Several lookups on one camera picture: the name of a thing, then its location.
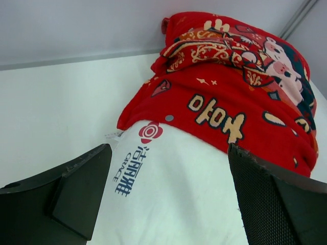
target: white surface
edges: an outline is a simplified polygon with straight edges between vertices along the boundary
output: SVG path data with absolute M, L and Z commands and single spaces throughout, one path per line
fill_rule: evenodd
M 164 17 L 228 15 L 279 34 L 303 0 L 2 0 L 0 65 L 162 48 Z
M 325 97 L 327 97 L 327 48 L 325 46 L 327 37 L 326 10 L 327 1 L 318 1 L 312 11 L 309 12 L 303 22 L 287 39 L 287 41 L 293 44 L 307 60 L 311 70 L 311 79 Z
M 152 76 L 155 55 L 0 71 L 0 186 L 38 174 L 106 142 L 122 109 Z M 313 85 L 327 182 L 327 100 Z
M 87 244 L 248 244 L 227 155 L 166 124 L 159 124 L 158 138 L 143 144 L 138 133 L 148 123 L 134 124 L 113 153 Z M 132 162 L 139 156 L 138 146 L 145 156 L 137 160 L 141 166 Z M 134 165 L 136 177 L 128 170 Z M 133 182 L 125 194 L 123 177 Z

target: cartoon pig print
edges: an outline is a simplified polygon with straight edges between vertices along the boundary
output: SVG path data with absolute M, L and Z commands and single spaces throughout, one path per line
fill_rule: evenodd
M 266 73 L 275 77 L 276 82 L 296 106 L 303 100 L 301 92 L 302 83 L 296 75 L 290 73 L 290 69 L 280 61 L 272 62 L 266 69 Z
M 289 72 L 294 74 L 297 78 L 301 78 L 301 75 L 298 74 L 292 66 L 292 62 L 287 57 L 284 49 L 279 46 L 274 39 L 267 37 L 264 43 L 264 52 L 273 60 L 280 61 L 289 68 Z

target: folded blanket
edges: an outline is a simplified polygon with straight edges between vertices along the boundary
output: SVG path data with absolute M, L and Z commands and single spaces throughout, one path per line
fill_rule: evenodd
M 229 17 L 165 18 L 166 47 L 118 121 L 166 123 L 226 152 L 237 143 L 304 176 L 317 156 L 310 70 L 290 44 Z

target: red blanket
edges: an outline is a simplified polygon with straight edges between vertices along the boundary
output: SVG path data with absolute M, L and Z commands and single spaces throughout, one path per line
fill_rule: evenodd
M 293 46 L 209 13 L 173 15 L 162 31 L 166 47 L 151 67 L 155 76 L 124 109 L 119 129 L 143 119 L 167 123 L 224 152 L 233 142 L 310 176 L 316 101 L 308 64 Z

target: gold pattern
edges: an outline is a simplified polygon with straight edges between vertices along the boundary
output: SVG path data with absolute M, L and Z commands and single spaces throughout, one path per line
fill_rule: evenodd
M 228 32 L 229 31 L 229 24 L 223 24 L 223 21 L 221 19 L 216 19 L 215 29 L 218 30 L 218 31 Z
M 252 43 L 255 45 L 255 46 L 257 46 L 258 48 L 261 48 L 261 46 L 256 42 L 256 41 L 252 41 Z
M 178 56 L 178 58 L 177 58 L 176 62 L 170 66 L 170 70 L 177 70 L 178 66 L 181 63 L 183 63 L 183 61 L 185 59 L 185 55 L 183 52 L 178 53 L 177 56 Z
M 273 114 L 269 113 L 268 111 L 264 112 L 263 117 L 269 123 L 280 125 L 280 126 L 286 126 L 286 124 L 282 120 L 280 120 L 278 117 L 274 116 Z
M 261 85 L 262 79 L 258 74 L 252 73 L 251 71 L 248 70 L 246 77 L 252 86 L 260 86 Z
M 304 68 L 304 69 L 303 69 L 303 71 L 304 71 L 304 73 L 305 73 L 305 77 L 306 77 L 306 80 L 307 80 L 307 81 L 309 81 L 309 78 L 308 78 L 308 73 L 307 73 L 307 69 L 306 69 L 306 68 Z
M 214 55 L 210 57 L 211 60 L 228 60 L 229 55 L 226 52 L 227 47 L 223 44 L 215 43 L 207 46 L 207 45 L 198 45 L 196 51 L 193 50 L 191 52 L 192 62 L 197 63 L 198 61 L 208 60 L 208 56 L 205 53 L 209 50 L 217 51 Z
M 243 50 L 243 51 L 248 51 L 249 50 L 248 47 L 244 46 L 243 44 L 241 44 L 239 42 L 234 42 L 232 44 L 235 44 L 235 45 L 233 45 L 231 47 L 233 50 Z
M 229 33 L 228 32 L 224 32 L 223 38 L 224 38 L 224 40 L 226 40 L 226 42 L 228 42 L 228 41 L 232 41 L 233 42 L 234 41 L 234 39 L 229 36 Z
M 242 56 L 240 56 L 239 54 L 233 52 L 231 56 L 231 61 L 234 64 L 234 66 L 242 68 L 242 66 L 240 65 L 240 63 L 242 62 Z
M 257 69 L 253 69 L 253 68 L 250 68 L 250 67 L 244 67 L 246 70 L 249 70 L 251 71 L 252 73 L 256 73 L 256 74 L 259 74 L 259 75 L 263 75 L 263 76 L 266 76 L 267 74 L 265 73 L 265 71 L 259 71 Z
M 208 38 L 208 37 L 221 37 L 218 33 L 208 32 L 208 31 L 199 31 L 196 33 L 197 38 Z
M 186 37 L 186 40 L 191 38 L 191 39 L 194 39 L 195 38 L 195 35 L 194 35 L 194 32 L 186 32 L 184 34 L 181 35 L 181 40 L 185 40 L 185 37 Z
M 310 133 L 310 130 L 311 130 L 310 126 L 309 126 L 308 122 L 303 117 L 298 118 L 297 120 L 295 120 L 295 122 L 298 125 L 300 125 L 304 129 L 304 131 L 306 133 Z
M 202 84 L 202 83 L 205 83 L 206 85 L 209 85 L 209 83 L 207 83 L 207 82 L 205 81 L 205 79 L 197 78 L 196 80 L 198 80 L 201 84 Z

